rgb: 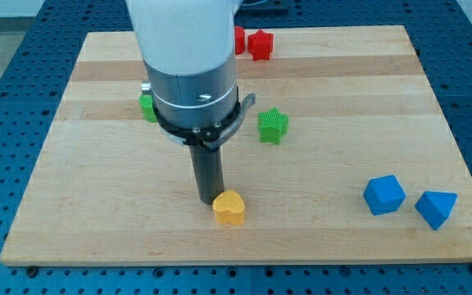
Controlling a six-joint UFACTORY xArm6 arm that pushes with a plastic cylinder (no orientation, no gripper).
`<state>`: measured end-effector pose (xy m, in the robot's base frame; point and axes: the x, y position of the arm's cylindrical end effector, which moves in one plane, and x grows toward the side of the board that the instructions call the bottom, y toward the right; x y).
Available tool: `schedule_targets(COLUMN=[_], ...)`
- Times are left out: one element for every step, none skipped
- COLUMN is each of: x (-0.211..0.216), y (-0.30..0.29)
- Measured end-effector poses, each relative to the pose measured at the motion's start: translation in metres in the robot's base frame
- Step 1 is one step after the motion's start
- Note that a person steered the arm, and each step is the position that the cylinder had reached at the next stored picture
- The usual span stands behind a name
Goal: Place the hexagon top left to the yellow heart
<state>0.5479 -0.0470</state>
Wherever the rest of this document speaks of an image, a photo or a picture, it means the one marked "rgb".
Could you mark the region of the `green block behind arm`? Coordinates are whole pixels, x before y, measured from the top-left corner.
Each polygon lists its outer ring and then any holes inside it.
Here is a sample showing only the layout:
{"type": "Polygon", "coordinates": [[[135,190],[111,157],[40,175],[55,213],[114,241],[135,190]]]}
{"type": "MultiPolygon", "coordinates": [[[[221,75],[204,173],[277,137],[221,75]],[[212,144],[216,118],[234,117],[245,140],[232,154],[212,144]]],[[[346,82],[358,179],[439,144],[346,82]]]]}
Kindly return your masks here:
{"type": "Polygon", "coordinates": [[[143,113],[143,118],[150,123],[157,123],[157,118],[153,110],[153,99],[150,94],[141,94],[138,104],[143,113]]]}

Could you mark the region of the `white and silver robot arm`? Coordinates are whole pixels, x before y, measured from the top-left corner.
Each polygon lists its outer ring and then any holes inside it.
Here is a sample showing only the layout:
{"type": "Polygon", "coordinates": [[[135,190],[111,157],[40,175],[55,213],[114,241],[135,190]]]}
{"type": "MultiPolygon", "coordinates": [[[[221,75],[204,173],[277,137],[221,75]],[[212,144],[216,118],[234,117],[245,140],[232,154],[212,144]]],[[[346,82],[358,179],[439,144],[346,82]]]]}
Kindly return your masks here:
{"type": "Polygon", "coordinates": [[[238,100],[234,16],[239,0],[127,0],[160,116],[206,128],[238,100]]]}

